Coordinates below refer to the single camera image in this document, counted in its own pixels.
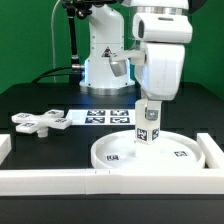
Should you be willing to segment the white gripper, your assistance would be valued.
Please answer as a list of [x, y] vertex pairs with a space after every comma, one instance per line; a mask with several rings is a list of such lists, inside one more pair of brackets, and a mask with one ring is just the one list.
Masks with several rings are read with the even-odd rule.
[[185, 48], [178, 44], [141, 43], [140, 49], [145, 59], [143, 65], [135, 67], [135, 78], [150, 99], [145, 118], [156, 121], [161, 114], [160, 101], [173, 100], [178, 91]]

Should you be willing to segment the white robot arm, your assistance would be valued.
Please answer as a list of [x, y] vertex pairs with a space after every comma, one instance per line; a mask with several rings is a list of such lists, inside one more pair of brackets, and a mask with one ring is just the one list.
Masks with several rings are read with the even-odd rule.
[[140, 43], [126, 51], [118, 49], [121, 34], [119, 19], [109, 12], [106, 3], [94, 8], [90, 18], [93, 48], [88, 58], [88, 71], [125, 77], [127, 61], [135, 65], [135, 77], [148, 98], [145, 117], [156, 120], [159, 108], [154, 104], [172, 100], [178, 90], [185, 48], [192, 39], [192, 26], [184, 11], [198, 9], [190, 0], [117, 0], [136, 9], [132, 18], [132, 37]]

